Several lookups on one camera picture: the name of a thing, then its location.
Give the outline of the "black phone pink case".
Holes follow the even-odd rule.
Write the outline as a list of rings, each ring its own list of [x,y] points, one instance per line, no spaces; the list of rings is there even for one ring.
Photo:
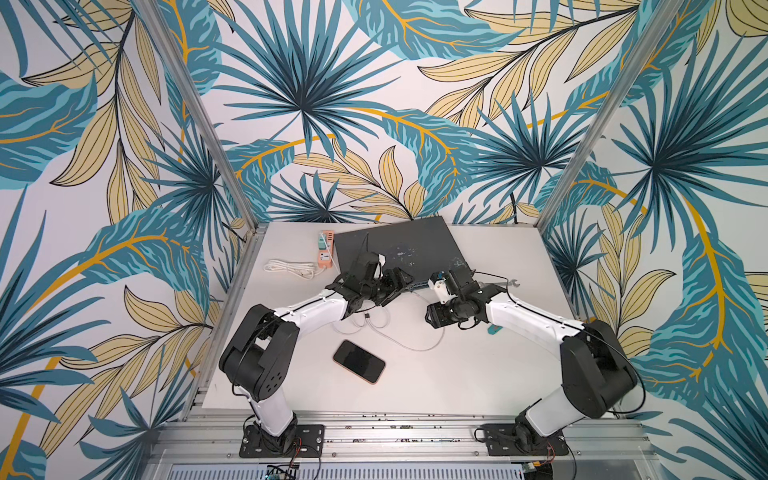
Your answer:
[[[370,384],[376,384],[386,363],[364,348],[344,340],[333,354],[333,361]]]

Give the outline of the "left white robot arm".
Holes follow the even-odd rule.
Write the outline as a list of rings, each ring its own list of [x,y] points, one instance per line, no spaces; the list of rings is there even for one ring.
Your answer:
[[[359,279],[338,276],[314,297],[297,305],[270,309],[251,307],[224,348],[219,370],[232,386],[232,393],[248,400],[261,433],[288,442],[295,436],[296,415],[283,393],[296,344],[326,325],[341,322],[370,301],[383,307],[414,282],[400,268]]]

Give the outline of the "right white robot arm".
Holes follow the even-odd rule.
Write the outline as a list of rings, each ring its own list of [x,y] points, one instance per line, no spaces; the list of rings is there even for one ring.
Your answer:
[[[459,287],[431,280],[428,285],[438,298],[425,315],[433,328],[485,322],[515,331],[559,359],[560,386],[515,419],[513,437],[521,444],[551,437],[584,418],[602,417],[640,383],[617,337],[604,323],[557,316],[497,284],[472,281]]]

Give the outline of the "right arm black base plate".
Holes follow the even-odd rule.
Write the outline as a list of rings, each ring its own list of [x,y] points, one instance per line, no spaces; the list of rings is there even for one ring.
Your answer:
[[[512,423],[483,424],[473,431],[491,457],[560,457],[569,454],[562,431],[542,437],[524,425]]]

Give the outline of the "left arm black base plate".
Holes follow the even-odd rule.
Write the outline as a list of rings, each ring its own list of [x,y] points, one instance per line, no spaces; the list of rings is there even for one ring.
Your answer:
[[[256,424],[246,426],[238,456],[244,459],[319,458],[324,449],[325,426],[289,425],[272,436]]]

